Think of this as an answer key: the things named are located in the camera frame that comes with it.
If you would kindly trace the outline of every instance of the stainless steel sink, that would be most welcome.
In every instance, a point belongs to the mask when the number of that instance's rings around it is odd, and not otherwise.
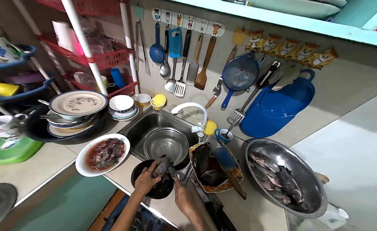
[[[187,137],[189,147],[199,142],[197,133],[191,133],[193,124],[182,120],[164,110],[156,111],[147,109],[143,114],[136,117],[132,122],[122,128],[118,133],[126,136],[130,141],[130,153],[141,161],[150,159],[143,152],[143,143],[147,135],[159,127],[173,127],[180,130]],[[187,156],[180,164],[174,166],[181,181],[186,179],[190,172],[190,157]]]

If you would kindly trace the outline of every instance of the grater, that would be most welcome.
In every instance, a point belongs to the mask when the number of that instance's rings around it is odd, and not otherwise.
[[[198,60],[198,56],[200,55],[201,43],[202,42],[203,42],[203,34],[201,33],[198,36],[193,61],[188,65],[186,84],[190,85],[190,86],[194,86],[194,82],[196,81],[197,72],[198,72],[198,62],[197,62],[197,60]]]
[[[178,58],[181,56],[181,29],[171,29],[168,31],[169,40],[169,54],[171,58]]]

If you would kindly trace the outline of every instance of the wooden knife handle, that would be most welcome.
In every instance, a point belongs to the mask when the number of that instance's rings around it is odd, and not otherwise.
[[[203,37],[204,37],[204,34],[200,33],[200,35],[198,36],[197,43],[196,43],[196,49],[194,50],[193,60],[196,61],[196,62],[198,60],[198,56],[200,55],[201,44],[203,43]]]
[[[214,103],[214,101],[216,101],[216,99],[217,99],[217,97],[213,96],[213,97],[209,100],[209,102],[206,104],[205,108],[206,108],[206,109],[209,108],[209,107]]]
[[[210,38],[209,47],[207,48],[206,57],[204,58],[203,68],[201,69],[201,71],[204,70],[205,72],[207,69],[207,66],[209,65],[209,61],[214,50],[214,45],[216,44],[216,40],[217,38],[215,36],[212,36]]]
[[[243,189],[240,186],[240,183],[236,176],[233,175],[232,172],[226,171],[226,175],[230,183],[233,185],[233,188],[237,191],[237,193],[245,200],[247,198],[247,193],[243,191]]]

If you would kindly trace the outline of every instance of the black plate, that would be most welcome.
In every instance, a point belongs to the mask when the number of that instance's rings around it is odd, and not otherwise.
[[[137,177],[140,176],[141,172],[145,167],[150,167],[154,160],[146,160],[138,164],[131,172],[131,185],[135,188],[135,182]],[[152,199],[163,199],[166,198],[174,188],[174,180],[169,175],[168,177],[163,177],[160,182],[158,182],[151,190],[146,194],[146,197]]]

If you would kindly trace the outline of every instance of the white faucet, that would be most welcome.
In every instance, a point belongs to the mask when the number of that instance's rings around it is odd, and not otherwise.
[[[183,104],[180,104],[178,106],[176,106],[175,108],[171,109],[171,113],[174,114],[175,116],[179,113],[179,111],[185,107],[198,107],[200,108],[201,110],[203,110],[203,122],[201,124],[201,126],[191,126],[191,132],[192,133],[197,133],[198,137],[203,137],[204,136],[204,129],[206,128],[206,124],[207,124],[207,111],[206,111],[206,108],[203,107],[202,105],[198,104],[198,103],[193,103],[193,102],[189,102],[189,103],[183,103]]]

